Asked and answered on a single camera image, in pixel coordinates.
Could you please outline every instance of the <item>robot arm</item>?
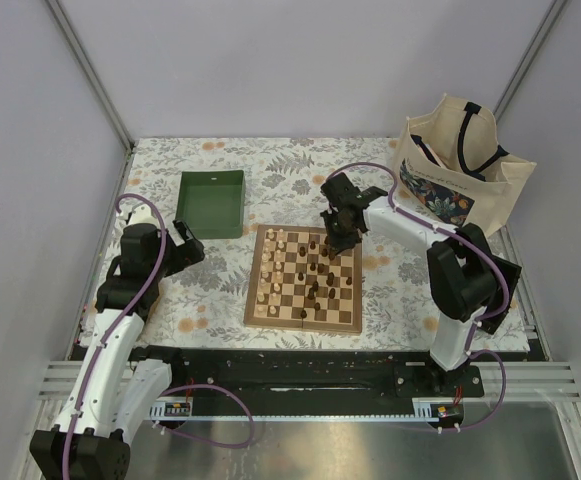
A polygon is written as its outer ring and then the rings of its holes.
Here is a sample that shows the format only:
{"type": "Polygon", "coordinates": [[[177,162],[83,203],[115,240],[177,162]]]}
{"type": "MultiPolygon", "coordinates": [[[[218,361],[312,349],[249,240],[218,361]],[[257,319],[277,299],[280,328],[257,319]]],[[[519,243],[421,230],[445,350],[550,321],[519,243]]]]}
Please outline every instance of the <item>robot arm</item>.
{"type": "MultiPolygon", "coordinates": [[[[465,346],[475,318],[502,303],[501,286],[490,268],[457,240],[415,221],[419,218],[431,223],[429,218],[413,211],[408,211],[408,216],[395,212],[388,203],[387,193],[377,187],[361,191],[341,173],[326,181],[321,190],[330,203],[330,209],[321,216],[334,253],[353,248],[361,242],[359,232],[372,230],[427,258],[432,298],[440,310],[439,328],[430,356],[444,372],[459,368],[467,360],[465,346]]],[[[492,255],[479,227],[473,224],[443,227],[488,255],[502,271],[512,293],[521,268],[492,255]]],[[[494,333],[507,310],[489,319],[482,328],[494,333]]]]}
{"type": "Polygon", "coordinates": [[[72,480],[124,478],[130,444],[153,402],[173,383],[171,366],[160,359],[139,362],[125,392],[119,393],[130,352],[159,300],[162,278],[204,259],[203,244],[184,223],[175,225],[184,243],[176,246],[166,234],[166,250],[154,281],[105,344],[101,338],[144,286],[159,253],[159,224],[147,206],[135,209],[121,237],[121,254],[111,262],[97,291],[92,342],[68,401],[51,431],[37,430],[30,452],[48,480],[61,479],[66,432],[76,412],[76,399],[87,383],[71,443],[72,480]],[[93,357],[98,355],[96,366],[93,357]]]}

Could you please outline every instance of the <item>floral print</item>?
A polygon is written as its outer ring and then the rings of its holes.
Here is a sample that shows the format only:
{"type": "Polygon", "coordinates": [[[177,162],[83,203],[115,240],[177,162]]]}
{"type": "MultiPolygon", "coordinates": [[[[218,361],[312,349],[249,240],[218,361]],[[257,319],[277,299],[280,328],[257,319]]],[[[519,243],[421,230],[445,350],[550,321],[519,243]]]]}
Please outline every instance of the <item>floral print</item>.
{"type": "Polygon", "coordinates": [[[441,221],[461,226],[466,221],[474,200],[443,185],[413,175],[404,161],[399,178],[410,192],[441,221]]]}
{"type": "MultiPolygon", "coordinates": [[[[246,197],[241,238],[204,240],[203,262],[161,282],[161,298],[146,322],[139,344],[187,348],[428,349],[434,340],[439,312],[430,297],[425,259],[372,232],[363,239],[361,335],[249,328],[243,323],[257,226],[261,223],[322,226],[319,214],[327,208],[327,202],[320,187],[325,178],[348,163],[389,164],[394,153],[390,141],[387,138],[140,140],[126,192],[144,195],[155,202],[175,243],[181,242],[172,220],[182,171],[241,169],[246,175],[246,197]]],[[[390,187],[389,177],[373,168],[359,167],[348,172],[360,188],[390,187]]],[[[404,183],[407,175],[402,172],[404,183]]],[[[416,178],[409,181],[419,182],[416,178]]],[[[417,191],[424,194],[423,187],[417,191]]],[[[461,200],[451,199],[448,203],[455,204],[454,214],[461,211],[461,200]]],[[[399,202],[430,215],[416,198],[400,195],[399,202]]],[[[123,204],[125,209],[131,207],[132,202],[123,204]]],[[[98,284],[103,282],[110,260],[119,251],[121,232],[122,226],[117,222],[98,284]]],[[[491,242],[496,238],[497,235],[493,236],[491,242]]],[[[80,339],[85,345],[91,339],[93,318],[89,315],[83,325],[80,339]]],[[[518,308],[510,311],[494,336],[478,334],[475,348],[528,350],[518,308]]]]}

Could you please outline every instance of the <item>green tray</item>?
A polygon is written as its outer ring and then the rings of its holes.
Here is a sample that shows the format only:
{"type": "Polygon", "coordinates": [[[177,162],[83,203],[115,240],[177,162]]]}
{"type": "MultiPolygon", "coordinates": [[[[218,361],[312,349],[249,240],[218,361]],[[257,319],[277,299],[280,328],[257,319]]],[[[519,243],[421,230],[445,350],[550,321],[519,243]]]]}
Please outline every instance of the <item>green tray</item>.
{"type": "Polygon", "coordinates": [[[199,239],[239,238],[245,192],[243,170],[183,172],[175,220],[199,239]]]}

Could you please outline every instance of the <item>wooden chessboard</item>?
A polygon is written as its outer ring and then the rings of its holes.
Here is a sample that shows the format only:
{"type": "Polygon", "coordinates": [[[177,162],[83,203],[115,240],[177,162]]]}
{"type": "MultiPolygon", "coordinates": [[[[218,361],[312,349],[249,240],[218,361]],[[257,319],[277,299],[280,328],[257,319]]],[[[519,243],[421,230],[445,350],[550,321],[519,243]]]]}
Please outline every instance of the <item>wooden chessboard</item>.
{"type": "Polygon", "coordinates": [[[259,225],[245,324],[361,333],[361,244],[332,257],[323,228],[259,225]]]}

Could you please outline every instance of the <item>canvas tote bag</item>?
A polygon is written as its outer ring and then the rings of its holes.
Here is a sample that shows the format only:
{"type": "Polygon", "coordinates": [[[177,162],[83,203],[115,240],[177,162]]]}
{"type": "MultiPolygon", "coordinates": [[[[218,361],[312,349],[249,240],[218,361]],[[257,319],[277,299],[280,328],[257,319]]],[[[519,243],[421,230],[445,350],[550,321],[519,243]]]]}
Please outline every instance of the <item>canvas tote bag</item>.
{"type": "Polygon", "coordinates": [[[392,168],[445,223],[474,223],[490,236],[505,225],[536,163],[505,151],[492,112],[444,95],[434,112],[408,118],[392,168]]]}

